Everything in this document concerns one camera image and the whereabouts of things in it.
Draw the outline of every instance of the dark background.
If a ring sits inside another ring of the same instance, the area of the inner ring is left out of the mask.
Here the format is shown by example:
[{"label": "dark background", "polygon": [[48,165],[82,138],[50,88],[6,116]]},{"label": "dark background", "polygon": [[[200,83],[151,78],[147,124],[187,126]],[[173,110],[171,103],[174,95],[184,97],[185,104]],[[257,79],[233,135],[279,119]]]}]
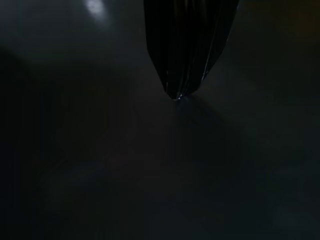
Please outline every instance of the dark background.
[{"label": "dark background", "polygon": [[3,239],[319,239],[319,16],[240,1],[177,103],[142,0],[2,0]]}]

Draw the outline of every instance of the black object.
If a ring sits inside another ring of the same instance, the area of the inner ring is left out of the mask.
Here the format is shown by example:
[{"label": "black object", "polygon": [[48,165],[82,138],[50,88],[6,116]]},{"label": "black object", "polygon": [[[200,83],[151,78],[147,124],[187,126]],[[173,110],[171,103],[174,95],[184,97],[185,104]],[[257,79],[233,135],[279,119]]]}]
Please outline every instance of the black object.
[{"label": "black object", "polygon": [[166,93],[196,91],[221,55],[239,0],[144,0],[147,47]]}]

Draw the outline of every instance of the light spot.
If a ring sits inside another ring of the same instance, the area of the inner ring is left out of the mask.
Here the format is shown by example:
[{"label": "light spot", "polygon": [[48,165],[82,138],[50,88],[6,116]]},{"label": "light spot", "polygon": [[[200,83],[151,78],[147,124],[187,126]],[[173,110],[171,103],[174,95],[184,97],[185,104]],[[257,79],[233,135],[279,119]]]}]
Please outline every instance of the light spot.
[{"label": "light spot", "polygon": [[90,15],[94,19],[98,21],[106,19],[107,12],[103,0],[84,0],[84,3]]}]

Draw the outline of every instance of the black plastic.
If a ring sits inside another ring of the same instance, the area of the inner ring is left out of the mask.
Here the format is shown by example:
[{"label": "black plastic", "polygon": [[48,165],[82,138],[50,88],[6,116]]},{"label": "black plastic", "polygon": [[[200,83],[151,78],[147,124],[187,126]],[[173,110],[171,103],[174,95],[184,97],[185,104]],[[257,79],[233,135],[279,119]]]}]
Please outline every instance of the black plastic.
[{"label": "black plastic", "polygon": [[239,0],[144,0],[147,47],[166,93],[195,92],[221,55]]}]

